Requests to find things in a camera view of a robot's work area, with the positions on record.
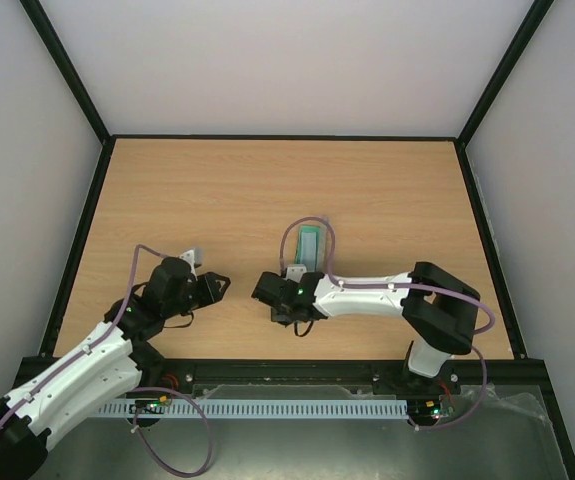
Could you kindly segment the blue cleaning cloth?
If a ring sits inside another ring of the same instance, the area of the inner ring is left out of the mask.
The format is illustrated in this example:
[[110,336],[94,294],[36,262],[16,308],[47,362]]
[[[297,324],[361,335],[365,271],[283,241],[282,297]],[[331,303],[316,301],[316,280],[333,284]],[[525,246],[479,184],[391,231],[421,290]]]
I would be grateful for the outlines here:
[[302,231],[299,240],[300,263],[315,271],[318,263],[318,232]]

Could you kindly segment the grey leather glasses case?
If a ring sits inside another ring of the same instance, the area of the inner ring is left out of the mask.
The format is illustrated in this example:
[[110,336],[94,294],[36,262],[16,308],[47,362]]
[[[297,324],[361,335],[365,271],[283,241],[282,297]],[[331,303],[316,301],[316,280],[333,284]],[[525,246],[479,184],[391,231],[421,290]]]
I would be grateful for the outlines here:
[[328,242],[326,216],[318,220],[302,220],[297,224],[297,245],[294,263],[305,267],[307,273],[324,270]]

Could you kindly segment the black sunglasses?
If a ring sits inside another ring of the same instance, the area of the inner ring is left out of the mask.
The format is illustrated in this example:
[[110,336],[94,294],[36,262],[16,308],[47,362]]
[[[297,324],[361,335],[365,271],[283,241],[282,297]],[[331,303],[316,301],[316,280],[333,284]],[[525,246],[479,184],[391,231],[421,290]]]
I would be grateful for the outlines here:
[[270,321],[284,327],[298,322],[298,320],[294,319],[291,315],[285,314],[273,307],[270,308]]

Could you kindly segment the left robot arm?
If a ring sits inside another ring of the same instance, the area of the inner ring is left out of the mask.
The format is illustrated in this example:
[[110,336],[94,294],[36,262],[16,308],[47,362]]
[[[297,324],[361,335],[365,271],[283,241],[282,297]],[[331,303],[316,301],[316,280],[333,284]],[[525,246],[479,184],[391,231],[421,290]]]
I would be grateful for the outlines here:
[[167,320],[220,302],[230,284],[198,274],[192,251],[163,259],[148,281],[130,282],[83,341],[0,396],[0,479],[33,476],[65,435],[115,398],[139,393],[143,410],[181,398],[159,386],[164,358],[149,341]]

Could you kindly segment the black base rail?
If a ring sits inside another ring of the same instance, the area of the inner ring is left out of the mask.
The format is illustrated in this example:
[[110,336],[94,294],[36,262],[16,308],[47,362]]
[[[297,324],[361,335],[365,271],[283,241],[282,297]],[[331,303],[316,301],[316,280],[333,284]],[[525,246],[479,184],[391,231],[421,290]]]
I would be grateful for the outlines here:
[[449,360],[436,378],[411,373],[403,360],[385,361],[253,361],[167,359],[145,373],[143,386],[172,386],[198,394],[220,385],[339,385],[366,387],[377,395],[418,398],[438,394],[443,385],[455,393],[482,383],[478,360]]

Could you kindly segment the metal front tray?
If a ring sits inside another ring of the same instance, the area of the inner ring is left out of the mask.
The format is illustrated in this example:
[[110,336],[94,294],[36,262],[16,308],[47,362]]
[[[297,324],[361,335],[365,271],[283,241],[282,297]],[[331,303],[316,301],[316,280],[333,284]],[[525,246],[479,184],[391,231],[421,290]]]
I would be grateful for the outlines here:
[[[203,399],[278,400],[223,388]],[[40,479],[564,479],[553,427],[534,392],[477,390],[449,402],[438,431],[406,420],[87,419],[37,471]],[[285,400],[391,400],[304,391]]]

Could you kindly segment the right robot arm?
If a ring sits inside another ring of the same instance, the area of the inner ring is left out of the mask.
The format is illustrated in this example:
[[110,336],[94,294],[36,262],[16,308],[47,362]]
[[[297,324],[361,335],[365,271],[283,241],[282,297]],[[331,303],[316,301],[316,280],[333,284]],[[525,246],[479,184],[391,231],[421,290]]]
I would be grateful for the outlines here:
[[385,277],[305,272],[293,280],[264,272],[251,297],[272,308],[284,325],[349,315],[404,319],[418,339],[410,347],[403,379],[417,392],[437,381],[448,359],[473,350],[482,309],[477,290],[430,262]]

